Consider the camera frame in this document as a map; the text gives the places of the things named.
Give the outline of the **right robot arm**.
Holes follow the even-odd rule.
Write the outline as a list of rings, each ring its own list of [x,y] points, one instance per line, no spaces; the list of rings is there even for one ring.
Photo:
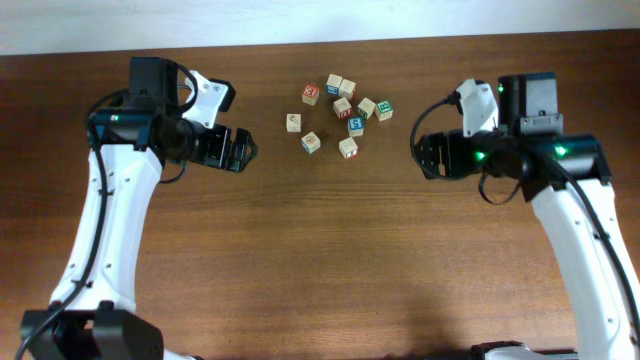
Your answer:
[[[617,220],[612,173],[592,135],[566,135],[552,72],[502,76],[496,89],[467,79],[427,108],[450,105],[457,130],[410,134],[411,155],[428,179],[515,180],[554,251],[576,323],[577,348],[557,359],[636,359],[639,279]]]

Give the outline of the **wooden block blue D side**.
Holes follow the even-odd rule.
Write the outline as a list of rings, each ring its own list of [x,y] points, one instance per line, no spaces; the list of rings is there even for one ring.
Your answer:
[[[301,144],[308,154],[312,154],[321,147],[321,140],[314,132],[309,132],[301,138]]]

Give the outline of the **wooden block blue S top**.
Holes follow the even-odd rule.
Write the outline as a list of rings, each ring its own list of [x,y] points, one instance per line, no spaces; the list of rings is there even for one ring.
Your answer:
[[[359,137],[364,134],[364,121],[360,116],[352,117],[347,122],[348,134],[350,137]]]

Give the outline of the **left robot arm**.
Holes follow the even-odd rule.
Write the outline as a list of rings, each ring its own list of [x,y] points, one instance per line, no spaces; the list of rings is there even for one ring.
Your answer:
[[[136,313],[145,217],[167,164],[239,173],[256,157],[249,131],[216,121],[235,95],[231,83],[172,60],[135,57],[128,86],[89,109],[89,181],[75,242],[48,307],[24,313],[18,356],[173,358],[160,329]]]

